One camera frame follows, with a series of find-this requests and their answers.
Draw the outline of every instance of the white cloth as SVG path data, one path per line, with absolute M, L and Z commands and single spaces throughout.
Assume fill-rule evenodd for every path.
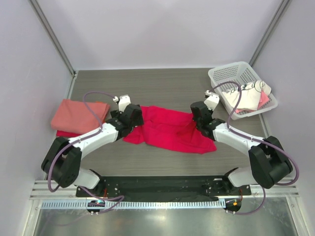
M 261 91 L 266 95 L 271 93 L 271 88 L 262 80 L 257 80 L 256 82 L 247 83 L 241 85 L 242 88 L 242 98 L 240 104 L 237 106 L 239 110 L 252 110 L 256 111 L 260 101 Z M 233 89 L 226 90 L 223 96 L 227 99 L 231 107 L 235 107 L 240 92 L 237 87 Z

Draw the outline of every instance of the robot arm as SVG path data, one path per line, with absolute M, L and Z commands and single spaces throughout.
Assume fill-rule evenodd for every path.
M 271 147 L 253 141 L 253 139 L 266 141 L 283 149 L 277 138 L 270 136 L 264 139 L 247 134 L 231 126 L 228 128 L 225 121 L 212 118 L 213 110 L 219 103 L 219 96 L 207 91 L 206 98 L 204 102 L 195 102 L 190 106 L 193 120 L 197 123 L 197 129 L 203 136 L 213 141 L 225 143 L 239 150 L 250 159 L 250 167 L 236 168 L 224 175 L 222 179 L 226 181 L 227 188 L 233 189 L 257 183 L 264 188 L 271 188 L 292 172 L 293 167 L 286 156 Z M 229 130 L 231 128 L 241 135 L 250 137 L 250 139 L 231 132 Z
M 54 140 L 41 165 L 46 173 L 49 172 L 53 159 L 63 147 L 80 140 L 65 150 L 53 167 L 52 179 L 60 187 L 66 188 L 74 184 L 86 187 L 96 195 L 104 190 L 102 177 L 95 171 L 80 168 L 81 160 L 90 152 L 127 136 L 134 127 L 143 124 L 140 106 L 131 104 L 128 95 L 121 96 L 119 99 L 115 98 L 114 101 L 118 103 L 119 110 L 111 112 L 112 118 L 103 124 L 101 132 L 97 135 L 84 140 L 85 137 L 98 132 L 100 128 L 79 137 L 71 139 L 57 137 Z

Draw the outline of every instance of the plastic basket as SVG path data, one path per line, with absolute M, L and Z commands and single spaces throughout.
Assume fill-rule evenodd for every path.
M 211 79 L 211 86 L 217 86 L 222 82 L 234 81 L 240 85 L 254 82 L 260 80 L 260 77 L 256 74 L 253 68 L 244 61 L 231 63 L 228 65 L 219 66 L 209 70 L 208 75 Z M 234 84 L 225 84 L 215 89 L 215 92 L 219 95 L 221 102 L 225 106 L 227 112 L 230 114 L 233 110 L 233 107 L 230 106 L 226 98 L 222 95 L 223 91 L 234 88 Z M 251 117 L 258 115 L 260 113 L 269 111 L 277 107 L 278 102 L 271 93 L 269 96 L 269 102 L 263 105 L 259 110 L 254 112 L 242 111 L 240 113 L 235 113 L 232 115 L 232 119 L 240 119 L 244 117 Z

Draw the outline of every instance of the white wall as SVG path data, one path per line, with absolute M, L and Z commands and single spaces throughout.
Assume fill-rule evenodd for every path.
M 38 0 L 75 69 L 249 61 L 281 0 Z
M 27 0 L 0 1 L 0 232 L 20 236 L 71 76 Z
M 273 89 L 278 108 L 265 114 L 300 168 L 298 187 L 310 219 L 315 219 L 315 1 L 294 0 L 254 69 Z

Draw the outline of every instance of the gray wooden table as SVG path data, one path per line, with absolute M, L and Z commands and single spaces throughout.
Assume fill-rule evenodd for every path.
M 128 94 L 132 103 L 156 105 L 167 109 L 190 112 L 190 104 L 204 100 L 204 92 L 211 88 L 206 68 L 199 69 L 140 69 L 79 71 L 72 100 L 81 101 L 91 90 L 107 91 L 120 96 Z M 117 106 L 111 98 L 90 95 L 87 101 L 104 101 Z M 214 111 L 215 118 L 227 119 L 222 104 Z M 235 128 L 263 136 L 258 116 L 231 123 Z M 147 144 L 133 145 L 119 140 L 105 145 L 85 157 L 82 167 L 104 176 L 174 176 L 221 175 L 235 167 L 249 165 L 239 151 L 221 143 L 218 150 L 203 155 L 180 153 Z

